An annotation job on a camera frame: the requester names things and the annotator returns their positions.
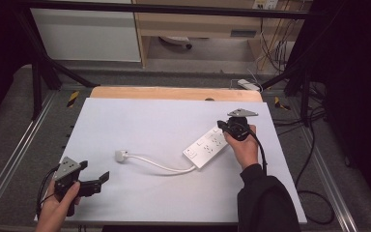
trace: white wall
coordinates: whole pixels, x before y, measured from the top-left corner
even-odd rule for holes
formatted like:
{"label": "white wall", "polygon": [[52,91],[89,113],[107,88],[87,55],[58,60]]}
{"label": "white wall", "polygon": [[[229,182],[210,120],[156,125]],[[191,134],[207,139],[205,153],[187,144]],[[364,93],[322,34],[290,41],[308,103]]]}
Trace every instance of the white wall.
{"label": "white wall", "polygon": [[32,14],[52,59],[140,62],[133,13],[32,9]]}

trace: human hand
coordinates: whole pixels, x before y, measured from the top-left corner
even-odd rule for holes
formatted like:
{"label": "human hand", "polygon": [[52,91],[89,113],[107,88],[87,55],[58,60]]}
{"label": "human hand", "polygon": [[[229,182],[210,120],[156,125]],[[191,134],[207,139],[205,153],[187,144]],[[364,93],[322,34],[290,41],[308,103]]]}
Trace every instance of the human hand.
{"label": "human hand", "polygon": [[63,222],[65,221],[70,204],[74,201],[78,205],[80,198],[75,198],[79,193],[80,183],[74,183],[68,192],[59,201],[55,192],[55,181],[51,180],[47,189],[47,196],[50,196],[43,202],[41,216],[36,227],[37,232],[43,231],[60,231]]}
{"label": "human hand", "polygon": [[[254,125],[249,125],[249,127],[254,133],[256,132]],[[243,141],[238,141],[225,131],[224,137],[233,148],[237,161],[243,170],[249,165],[258,163],[258,143],[252,135],[249,135]]]}

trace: black sleeve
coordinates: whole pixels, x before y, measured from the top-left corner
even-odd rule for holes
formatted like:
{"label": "black sleeve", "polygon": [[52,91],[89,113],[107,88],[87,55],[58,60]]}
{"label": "black sleeve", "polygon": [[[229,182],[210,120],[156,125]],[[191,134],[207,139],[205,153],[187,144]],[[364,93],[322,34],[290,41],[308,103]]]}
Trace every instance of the black sleeve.
{"label": "black sleeve", "polygon": [[294,203],[278,179],[264,175],[258,163],[248,166],[241,177],[239,232],[300,231]]}

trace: white table surface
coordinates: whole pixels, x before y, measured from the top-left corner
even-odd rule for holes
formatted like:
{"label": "white table surface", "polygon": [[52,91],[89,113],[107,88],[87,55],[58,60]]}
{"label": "white table surface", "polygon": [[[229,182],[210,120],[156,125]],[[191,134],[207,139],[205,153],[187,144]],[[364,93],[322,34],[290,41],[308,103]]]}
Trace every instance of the white table surface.
{"label": "white table surface", "polygon": [[202,169],[183,175],[138,159],[114,160],[116,150],[127,150],[171,168],[188,169],[192,164],[183,150],[237,108],[259,113],[247,119],[257,126],[268,173],[285,185],[299,222],[306,223],[266,103],[119,99],[86,99],[84,103],[63,157],[89,162],[80,181],[95,180],[106,171],[110,179],[101,193],[83,198],[67,220],[94,224],[238,222],[242,170],[231,147]]}

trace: white power strip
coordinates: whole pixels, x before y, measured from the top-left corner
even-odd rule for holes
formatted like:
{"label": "white power strip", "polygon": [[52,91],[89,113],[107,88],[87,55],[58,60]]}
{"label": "white power strip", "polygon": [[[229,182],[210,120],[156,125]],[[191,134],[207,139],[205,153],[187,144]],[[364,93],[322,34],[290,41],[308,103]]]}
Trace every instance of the white power strip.
{"label": "white power strip", "polygon": [[247,89],[247,90],[254,90],[254,91],[258,91],[260,88],[256,85],[254,85],[253,83],[247,81],[246,79],[241,79],[238,81],[238,84],[243,87],[244,89]]}
{"label": "white power strip", "polygon": [[225,141],[222,130],[213,127],[196,142],[183,151],[183,154],[198,168],[203,167],[228,143]]}

